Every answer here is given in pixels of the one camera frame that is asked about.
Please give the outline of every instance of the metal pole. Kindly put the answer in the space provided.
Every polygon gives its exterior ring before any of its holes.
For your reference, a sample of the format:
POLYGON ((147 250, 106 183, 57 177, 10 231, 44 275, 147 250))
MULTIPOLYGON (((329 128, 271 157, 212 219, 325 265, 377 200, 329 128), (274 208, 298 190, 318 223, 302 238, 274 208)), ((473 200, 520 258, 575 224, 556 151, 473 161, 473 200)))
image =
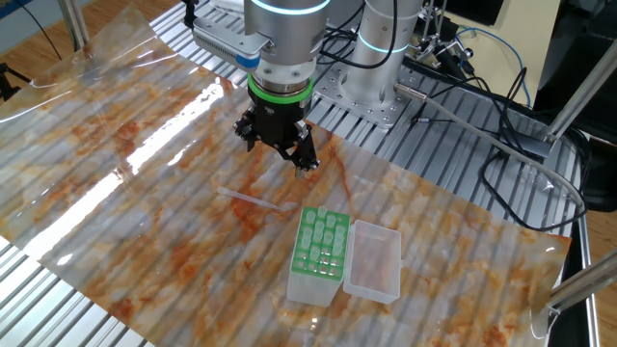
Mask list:
POLYGON ((68 34, 73 41, 73 47, 75 51, 78 51, 90 40, 81 8, 77 0, 58 0, 58 5, 60 5, 62 16, 65 18, 68 34))
POLYGON ((547 128, 544 141, 553 144, 563 135, 615 68, 617 68, 617 41, 608 48, 596 67, 561 110, 559 116, 547 128))
POLYGON ((561 312, 617 280, 617 250, 552 290, 549 307, 561 312))
POLYGON ((445 17, 445 5, 447 5, 447 0, 443 0, 443 5, 442 5, 442 16, 440 17, 440 24, 437 27, 437 34, 441 37, 442 36, 442 25, 443 25, 443 18, 445 17))

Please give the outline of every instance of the marble-pattern sheet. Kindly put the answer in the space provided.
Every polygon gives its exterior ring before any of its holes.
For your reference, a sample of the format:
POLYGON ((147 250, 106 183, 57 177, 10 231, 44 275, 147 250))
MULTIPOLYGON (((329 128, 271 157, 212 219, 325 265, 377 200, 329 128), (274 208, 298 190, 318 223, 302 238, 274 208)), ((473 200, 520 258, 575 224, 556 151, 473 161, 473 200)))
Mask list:
POLYGON ((297 179, 233 135, 248 101, 129 6, 0 108, 0 234, 157 346, 544 344, 530 322, 569 239, 319 127, 321 166, 297 179), (301 209, 322 204, 402 233, 398 300, 285 299, 301 209))

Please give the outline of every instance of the wooden floor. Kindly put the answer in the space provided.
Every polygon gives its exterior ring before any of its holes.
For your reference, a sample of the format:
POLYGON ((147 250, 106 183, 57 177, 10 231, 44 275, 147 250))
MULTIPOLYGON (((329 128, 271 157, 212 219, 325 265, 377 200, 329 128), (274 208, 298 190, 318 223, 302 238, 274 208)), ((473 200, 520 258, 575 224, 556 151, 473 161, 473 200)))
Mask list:
MULTIPOLYGON (((133 1, 148 21, 153 20, 179 2, 179 0, 133 1)), ((87 5, 83 12, 91 37, 98 33, 126 4, 125 0, 94 0, 87 5)), ((46 32, 62 57, 72 53, 72 43, 63 21, 46 28, 46 32)), ((3 62, 26 77, 34 78, 56 64, 58 58, 44 35, 38 33, 1 55, 0 63, 3 62)), ((23 87, 25 85, 16 78, 9 78, 14 86, 23 87)), ((589 212, 587 224, 593 261, 617 248, 617 213, 589 212)), ((617 283, 599 293, 596 300, 602 345, 617 347, 617 283)))

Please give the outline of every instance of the blue led ring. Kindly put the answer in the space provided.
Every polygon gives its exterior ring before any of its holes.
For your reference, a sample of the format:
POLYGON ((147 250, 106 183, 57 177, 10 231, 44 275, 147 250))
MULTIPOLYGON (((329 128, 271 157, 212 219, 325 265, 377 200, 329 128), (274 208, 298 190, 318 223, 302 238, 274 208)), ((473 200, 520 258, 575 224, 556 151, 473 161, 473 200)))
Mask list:
MULTIPOLYGON (((378 51, 378 52, 380 52, 380 53, 386 53, 386 54, 388 54, 388 50, 387 50, 387 49, 384 49, 384 48, 377 48, 377 47, 375 47, 374 45, 372 45, 372 44, 370 44, 370 43, 366 42, 366 40, 362 37, 362 35, 360 35, 360 33, 358 33, 358 37, 360 38, 360 40, 361 40, 362 42, 364 42, 364 44, 365 44, 368 48, 373 49, 373 50, 376 50, 376 51, 378 51)), ((402 47, 402 48, 392 49, 392 54, 393 54, 393 53, 402 52, 402 51, 404 51, 405 49, 407 49, 407 47, 409 47, 409 44, 405 45, 405 46, 404 46, 404 47, 402 47)))
POLYGON ((254 4, 258 5, 260 8, 266 10, 266 11, 270 11, 272 13, 279 13, 279 14, 288 14, 288 15, 302 15, 302 14, 311 14, 311 13, 316 13, 317 11, 325 8, 326 6, 328 6, 328 4, 330 3, 330 0, 326 0, 323 3, 315 6, 315 7, 311 7, 308 9, 297 9, 297 10, 291 10, 291 9, 282 9, 282 8, 278 8, 276 6, 272 6, 272 5, 268 5, 265 4, 259 0, 252 0, 254 4))

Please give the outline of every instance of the clear plastic container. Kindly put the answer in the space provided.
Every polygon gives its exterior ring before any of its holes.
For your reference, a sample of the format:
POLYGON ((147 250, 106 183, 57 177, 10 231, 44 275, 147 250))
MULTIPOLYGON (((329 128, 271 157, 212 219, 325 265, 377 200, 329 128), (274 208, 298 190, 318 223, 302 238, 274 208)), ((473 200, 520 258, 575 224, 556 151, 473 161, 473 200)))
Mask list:
POLYGON ((363 221, 349 227, 349 222, 350 216, 324 206, 304 208, 289 267, 287 299, 327 307, 342 282, 351 295, 382 304, 398 299, 400 232, 363 221))
POLYGON ((400 296, 401 233, 356 221, 349 231, 343 290, 378 303, 400 296))

